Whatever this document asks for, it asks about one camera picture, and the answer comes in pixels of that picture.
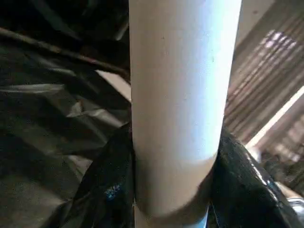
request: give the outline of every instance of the corrugated metal sheet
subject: corrugated metal sheet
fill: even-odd
[[[304,85],[303,41],[303,1],[278,1],[238,47],[225,125],[244,144]]]

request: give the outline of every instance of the shiny black plastic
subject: shiny black plastic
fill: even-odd
[[[223,130],[211,202],[220,228],[301,228],[287,199],[243,145]]]

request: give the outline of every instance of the white pvc pipe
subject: white pvc pipe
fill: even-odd
[[[240,5],[129,0],[137,228],[205,223],[208,198],[194,197],[218,150]]]

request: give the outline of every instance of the wall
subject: wall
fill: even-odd
[[[236,47],[243,41],[251,29],[262,18],[275,0],[243,0],[239,25],[237,30]]]

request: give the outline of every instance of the black tarp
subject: black tarp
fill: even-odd
[[[70,59],[7,44],[0,63],[0,227],[132,227],[129,102],[96,68]],[[220,228],[302,227],[225,130],[210,202],[217,225],[209,222]]]

